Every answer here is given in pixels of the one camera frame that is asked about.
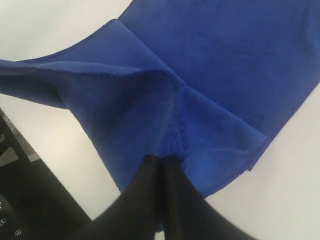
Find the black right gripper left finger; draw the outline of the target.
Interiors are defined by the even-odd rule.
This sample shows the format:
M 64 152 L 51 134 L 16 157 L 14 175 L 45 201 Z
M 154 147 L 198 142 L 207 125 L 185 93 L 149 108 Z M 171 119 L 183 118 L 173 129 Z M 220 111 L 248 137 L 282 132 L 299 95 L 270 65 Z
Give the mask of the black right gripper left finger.
M 69 240 L 153 240 L 158 223 L 160 161 L 144 157 L 132 182 L 100 216 Z

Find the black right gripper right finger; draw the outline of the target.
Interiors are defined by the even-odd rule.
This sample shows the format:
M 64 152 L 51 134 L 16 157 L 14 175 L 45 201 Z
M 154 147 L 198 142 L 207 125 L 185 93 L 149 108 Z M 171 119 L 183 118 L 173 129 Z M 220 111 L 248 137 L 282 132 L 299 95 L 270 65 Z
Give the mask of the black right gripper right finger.
M 166 240 L 253 240 L 214 210 L 173 157 L 162 162 Z

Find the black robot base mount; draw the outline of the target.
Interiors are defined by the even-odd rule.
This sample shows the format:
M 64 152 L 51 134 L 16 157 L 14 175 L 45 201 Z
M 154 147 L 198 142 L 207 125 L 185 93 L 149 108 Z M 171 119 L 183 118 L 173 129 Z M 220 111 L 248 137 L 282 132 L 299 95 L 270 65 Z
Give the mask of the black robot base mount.
M 64 240 L 91 223 L 41 160 L 30 161 L 24 138 L 0 114 L 0 238 Z

